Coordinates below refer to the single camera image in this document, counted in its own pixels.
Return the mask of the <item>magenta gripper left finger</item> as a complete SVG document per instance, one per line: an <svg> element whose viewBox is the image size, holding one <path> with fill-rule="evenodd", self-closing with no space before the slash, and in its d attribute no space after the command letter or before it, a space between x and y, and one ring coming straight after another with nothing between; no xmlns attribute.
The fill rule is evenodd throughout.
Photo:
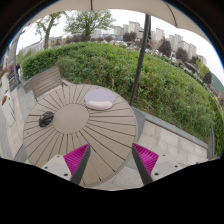
<svg viewBox="0 0 224 224"><path fill-rule="evenodd" d="M79 185L89 157L90 144L87 143L64 156L54 156L42 169Z"/></svg>

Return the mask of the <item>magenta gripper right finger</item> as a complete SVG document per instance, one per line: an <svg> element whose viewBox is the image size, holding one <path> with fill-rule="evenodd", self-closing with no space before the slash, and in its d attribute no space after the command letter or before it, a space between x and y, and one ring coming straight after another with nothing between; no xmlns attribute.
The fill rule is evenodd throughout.
<svg viewBox="0 0 224 224"><path fill-rule="evenodd" d="M182 169L177 162L166 154L158 155L136 143L132 144L132 155L143 185L148 185Z"/></svg>

